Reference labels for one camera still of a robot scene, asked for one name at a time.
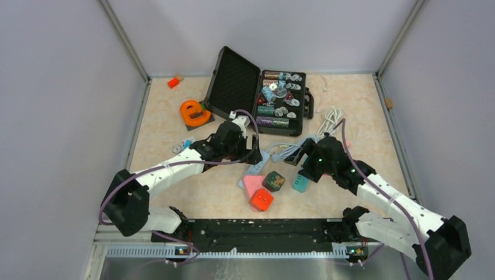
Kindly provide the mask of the light blue power strip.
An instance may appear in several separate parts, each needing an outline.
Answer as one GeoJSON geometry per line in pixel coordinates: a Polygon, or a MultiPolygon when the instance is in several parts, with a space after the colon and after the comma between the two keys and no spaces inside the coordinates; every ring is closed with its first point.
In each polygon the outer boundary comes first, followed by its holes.
{"type": "Polygon", "coordinates": [[[257,176],[261,173],[262,169],[264,168],[264,166],[266,165],[266,163],[268,162],[268,160],[270,158],[269,153],[266,152],[265,150],[261,151],[261,155],[262,155],[262,160],[257,164],[250,165],[249,168],[245,171],[244,175],[239,180],[238,186],[240,188],[242,188],[242,189],[245,188],[244,184],[243,184],[243,178],[245,176],[257,176]]]}

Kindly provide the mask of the teal power strip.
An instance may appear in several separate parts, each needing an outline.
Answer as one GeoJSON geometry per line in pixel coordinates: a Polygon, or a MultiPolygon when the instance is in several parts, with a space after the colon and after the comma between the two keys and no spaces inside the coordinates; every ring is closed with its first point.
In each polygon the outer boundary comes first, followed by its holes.
{"type": "Polygon", "coordinates": [[[304,193],[309,185],[309,179],[304,177],[303,175],[297,174],[292,182],[292,189],[299,192],[304,193]]]}

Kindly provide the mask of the pink triangular power strip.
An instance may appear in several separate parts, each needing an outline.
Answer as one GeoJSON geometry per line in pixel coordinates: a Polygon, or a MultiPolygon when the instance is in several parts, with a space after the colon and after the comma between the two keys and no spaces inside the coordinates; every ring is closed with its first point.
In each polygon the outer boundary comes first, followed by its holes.
{"type": "Polygon", "coordinates": [[[247,175],[242,179],[244,189],[247,193],[247,197],[250,199],[254,193],[259,190],[265,190],[263,186],[263,181],[265,177],[260,175],[247,175]]]}

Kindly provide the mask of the dark green cube socket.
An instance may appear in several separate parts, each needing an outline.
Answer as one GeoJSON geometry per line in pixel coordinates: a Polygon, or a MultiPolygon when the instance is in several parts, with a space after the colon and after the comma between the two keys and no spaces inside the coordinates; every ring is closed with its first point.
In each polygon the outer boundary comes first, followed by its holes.
{"type": "Polygon", "coordinates": [[[271,171],[266,175],[264,180],[262,181],[262,186],[269,190],[270,192],[280,191],[282,186],[285,183],[285,177],[283,177],[277,171],[271,171]]]}

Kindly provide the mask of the red cube socket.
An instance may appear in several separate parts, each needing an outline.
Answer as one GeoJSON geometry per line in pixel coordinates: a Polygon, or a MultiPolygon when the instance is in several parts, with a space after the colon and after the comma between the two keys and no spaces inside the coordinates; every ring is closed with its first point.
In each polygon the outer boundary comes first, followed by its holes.
{"type": "Polygon", "coordinates": [[[274,197],[265,189],[258,189],[249,200],[249,205],[260,212],[266,212],[272,204],[274,197]]]}

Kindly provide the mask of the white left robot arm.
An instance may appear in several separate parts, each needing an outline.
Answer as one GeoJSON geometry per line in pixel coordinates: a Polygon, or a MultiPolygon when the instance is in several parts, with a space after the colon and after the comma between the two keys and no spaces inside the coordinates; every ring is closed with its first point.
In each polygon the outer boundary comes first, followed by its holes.
{"type": "Polygon", "coordinates": [[[187,225],[181,213],[172,207],[151,209],[151,200],[172,185],[213,167],[259,163],[259,138],[253,116],[239,109],[231,112],[230,119],[207,139],[193,142],[171,159],[136,173],[120,170],[100,205],[99,223],[115,226],[124,237],[150,230],[165,233],[173,241],[184,239],[187,225]]]}

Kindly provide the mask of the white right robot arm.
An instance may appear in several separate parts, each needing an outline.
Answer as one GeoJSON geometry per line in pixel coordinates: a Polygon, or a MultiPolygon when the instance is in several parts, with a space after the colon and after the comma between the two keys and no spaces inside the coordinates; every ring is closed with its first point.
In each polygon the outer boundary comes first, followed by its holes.
{"type": "Polygon", "coordinates": [[[362,206],[346,208],[342,230],[333,236],[335,242],[376,240],[411,258],[430,279],[450,279],[472,255],[463,220],[455,215],[445,218],[419,205],[370,165],[352,159],[335,137],[309,138],[284,161],[300,164],[299,175],[315,183],[330,176],[340,188],[385,213],[383,218],[362,206]]]}

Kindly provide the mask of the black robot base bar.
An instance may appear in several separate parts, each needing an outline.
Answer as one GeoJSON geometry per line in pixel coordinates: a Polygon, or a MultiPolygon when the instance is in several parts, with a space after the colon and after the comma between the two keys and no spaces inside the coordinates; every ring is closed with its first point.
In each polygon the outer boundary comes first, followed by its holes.
{"type": "Polygon", "coordinates": [[[371,242],[352,232],[341,219],[195,219],[179,226],[172,237],[202,253],[330,252],[337,244],[371,242]]]}

